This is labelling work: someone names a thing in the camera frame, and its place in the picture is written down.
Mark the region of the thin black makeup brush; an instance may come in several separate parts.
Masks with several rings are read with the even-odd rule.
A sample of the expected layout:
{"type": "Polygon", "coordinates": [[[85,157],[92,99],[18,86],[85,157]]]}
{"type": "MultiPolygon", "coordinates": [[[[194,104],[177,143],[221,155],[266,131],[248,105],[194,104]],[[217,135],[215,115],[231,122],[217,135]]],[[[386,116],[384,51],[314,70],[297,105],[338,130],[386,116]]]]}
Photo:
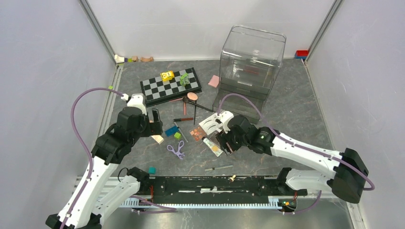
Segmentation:
{"type": "Polygon", "coordinates": [[[194,101],[194,120],[193,120],[193,124],[196,124],[196,110],[197,110],[197,100],[194,101]]]}

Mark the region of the peach powder puff brush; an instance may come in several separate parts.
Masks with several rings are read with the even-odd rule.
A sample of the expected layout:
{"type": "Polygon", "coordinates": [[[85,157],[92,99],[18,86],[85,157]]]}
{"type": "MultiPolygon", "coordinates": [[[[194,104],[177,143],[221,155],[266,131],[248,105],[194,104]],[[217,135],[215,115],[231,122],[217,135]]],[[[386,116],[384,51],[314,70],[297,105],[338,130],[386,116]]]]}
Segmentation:
{"type": "Polygon", "coordinates": [[[197,101],[197,100],[198,100],[198,95],[195,94],[195,93],[193,93],[193,92],[189,92],[189,93],[187,93],[186,96],[184,96],[184,97],[182,97],[182,98],[178,98],[178,99],[171,100],[171,102],[180,101],[180,100],[182,100],[182,101],[188,101],[188,100],[190,100],[190,101],[197,101]]]}

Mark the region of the clear acrylic makeup organizer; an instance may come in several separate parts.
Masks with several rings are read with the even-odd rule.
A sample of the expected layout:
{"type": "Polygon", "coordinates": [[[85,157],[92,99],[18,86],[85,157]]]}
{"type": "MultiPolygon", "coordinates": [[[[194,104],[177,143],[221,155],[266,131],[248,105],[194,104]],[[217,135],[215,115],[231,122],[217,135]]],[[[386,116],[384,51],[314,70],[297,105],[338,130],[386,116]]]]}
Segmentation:
{"type": "Polygon", "coordinates": [[[219,64],[219,84],[213,109],[221,108],[245,116],[251,123],[258,112],[236,93],[249,99],[259,111],[264,107],[282,66],[286,36],[277,32],[235,25],[223,45],[219,64]]]}

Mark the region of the brown eyeshadow palette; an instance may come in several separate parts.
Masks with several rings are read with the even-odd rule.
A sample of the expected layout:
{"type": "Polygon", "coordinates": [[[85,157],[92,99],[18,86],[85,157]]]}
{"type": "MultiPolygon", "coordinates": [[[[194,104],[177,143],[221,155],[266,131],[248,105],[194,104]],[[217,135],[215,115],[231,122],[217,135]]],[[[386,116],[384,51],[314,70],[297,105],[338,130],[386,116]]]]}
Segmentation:
{"type": "Polygon", "coordinates": [[[240,148],[240,145],[237,144],[237,142],[234,140],[234,137],[230,133],[220,132],[220,133],[218,133],[217,137],[218,136],[223,136],[228,141],[228,147],[229,147],[228,154],[229,155],[231,155],[234,151],[236,151],[240,148]]]}

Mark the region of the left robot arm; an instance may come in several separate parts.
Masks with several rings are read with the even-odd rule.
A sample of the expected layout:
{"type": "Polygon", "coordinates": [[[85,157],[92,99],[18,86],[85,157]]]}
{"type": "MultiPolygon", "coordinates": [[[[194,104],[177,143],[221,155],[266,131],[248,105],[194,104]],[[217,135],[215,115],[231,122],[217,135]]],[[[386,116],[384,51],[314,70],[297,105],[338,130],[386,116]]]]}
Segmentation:
{"type": "Polygon", "coordinates": [[[131,194],[149,191],[149,175],[139,169],[130,169],[117,186],[103,198],[99,195],[106,182],[131,152],[141,137],[162,134],[163,123],[158,109],[152,109],[153,121],[136,107],[125,107],[117,121],[97,138],[91,151],[93,164],[88,166],[74,194],[57,214],[49,215],[46,225],[52,229],[100,229],[107,218],[131,194]]]}

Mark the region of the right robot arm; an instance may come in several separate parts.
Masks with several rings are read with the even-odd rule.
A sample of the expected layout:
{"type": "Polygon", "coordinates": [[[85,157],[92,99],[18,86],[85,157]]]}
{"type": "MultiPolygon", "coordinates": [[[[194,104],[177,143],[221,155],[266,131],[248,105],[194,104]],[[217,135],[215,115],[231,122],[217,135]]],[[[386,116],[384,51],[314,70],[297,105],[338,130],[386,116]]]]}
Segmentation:
{"type": "Polygon", "coordinates": [[[310,167],[305,171],[283,169],[276,181],[276,189],[282,195],[293,190],[314,189],[330,191],[346,202],[357,204],[367,190],[369,171],[354,149],[340,152],[309,145],[278,130],[258,128],[246,117],[234,116],[229,111],[213,114],[199,125],[208,135],[216,131],[221,149],[229,154],[247,147],[258,154],[286,158],[310,167]]]}

